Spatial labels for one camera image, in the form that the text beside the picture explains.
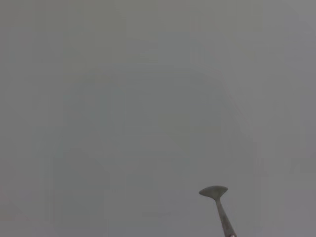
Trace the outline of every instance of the gray background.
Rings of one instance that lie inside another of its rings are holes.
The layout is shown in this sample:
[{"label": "gray background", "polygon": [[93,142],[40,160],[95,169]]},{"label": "gray background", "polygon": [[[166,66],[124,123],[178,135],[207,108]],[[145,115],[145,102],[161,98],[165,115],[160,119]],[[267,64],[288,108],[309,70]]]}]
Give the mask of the gray background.
[{"label": "gray background", "polygon": [[315,235],[315,9],[2,0],[1,236]]}]

